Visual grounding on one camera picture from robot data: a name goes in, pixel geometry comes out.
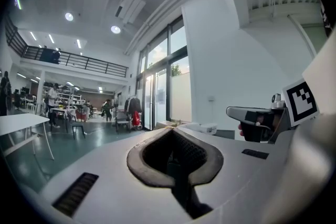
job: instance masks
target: floor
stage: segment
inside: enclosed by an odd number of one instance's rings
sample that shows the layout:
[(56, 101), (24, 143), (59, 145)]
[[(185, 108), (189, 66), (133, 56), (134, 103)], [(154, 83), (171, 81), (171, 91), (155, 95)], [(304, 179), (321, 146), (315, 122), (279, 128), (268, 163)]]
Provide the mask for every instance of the floor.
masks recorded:
[[(77, 128), (76, 139), (74, 140), (72, 130), (68, 126), (68, 133), (62, 120), (58, 121), (59, 129), (52, 129), (50, 132), (49, 124), (46, 123), (46, 131), (55, 160), (50, 159), (49, 150), (44, 137), (33, 141), (36, 155), (33, 155), (31, 143), (24, 145), (6, 157), (7, 163), (19, 183), (23, 183), (34, 191), (39, 192), (48, 181), (70, 164), (83, 157), (91, 150), (117, 140), (125, 139), (143, 133), (144, 131), (127, 131), (120, 128), (119, 134), (112, 124), (105, 122), (89, 121), (83, 123), (84, 131), (87, 132), (86, 138)], [(33, 131), (43, 133), (43, 125), (33, 128)], [(19, 131), (12, 134), (14, 143), (24, 140), (24, 132)], [(8, 135), (0, 137), (2, 150), (10, 147)]]

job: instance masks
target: railing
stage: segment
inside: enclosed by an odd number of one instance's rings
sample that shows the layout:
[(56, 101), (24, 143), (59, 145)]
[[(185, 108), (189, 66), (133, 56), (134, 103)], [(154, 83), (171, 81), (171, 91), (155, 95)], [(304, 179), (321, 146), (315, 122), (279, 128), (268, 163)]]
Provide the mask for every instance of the railing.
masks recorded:
[(126, 77), (128, 69), (128, 67), (117, 65), (116, 63), (105, 62), (86, 56), (71, 54), (63, 51), (57, 52), (52, 49), (38, 48), (34, 46), (27, 46), (23, 54), (23, 58), (91, 70), (123, 78)]
[(12, 23), (9, 16), (5, 16), (5, 33), (7, 44), (22, 57), (26, 51), (27, 44), (17, 32), (17, 27)]

